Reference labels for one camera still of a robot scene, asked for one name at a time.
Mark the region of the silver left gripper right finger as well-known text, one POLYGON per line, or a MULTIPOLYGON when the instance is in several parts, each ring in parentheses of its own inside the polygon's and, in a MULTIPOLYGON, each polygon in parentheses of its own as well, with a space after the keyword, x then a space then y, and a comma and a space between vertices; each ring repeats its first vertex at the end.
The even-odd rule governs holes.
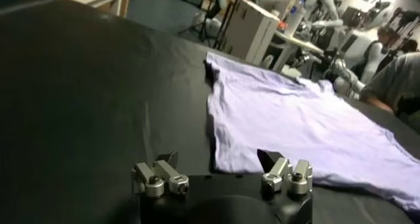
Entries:
POLYGON ((308 160, 293 165, 279 152, 258 149, 257 156, 264 170, 261 189, 267 197, 283 190, 292 197, 304 196, 313 189, 313 169, 308 160))

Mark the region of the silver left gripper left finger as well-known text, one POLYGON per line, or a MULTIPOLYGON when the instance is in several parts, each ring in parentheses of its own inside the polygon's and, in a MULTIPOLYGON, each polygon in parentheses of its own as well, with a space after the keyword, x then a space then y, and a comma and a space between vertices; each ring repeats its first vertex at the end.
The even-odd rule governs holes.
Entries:
POLYGON ((146 162, 131 168, 133 192, 148 198, 161 198, 165 194, 185 196, 190 189, 189 177, 176 170, 179 154, 172 151, 160 154, 150 167, 146 162))

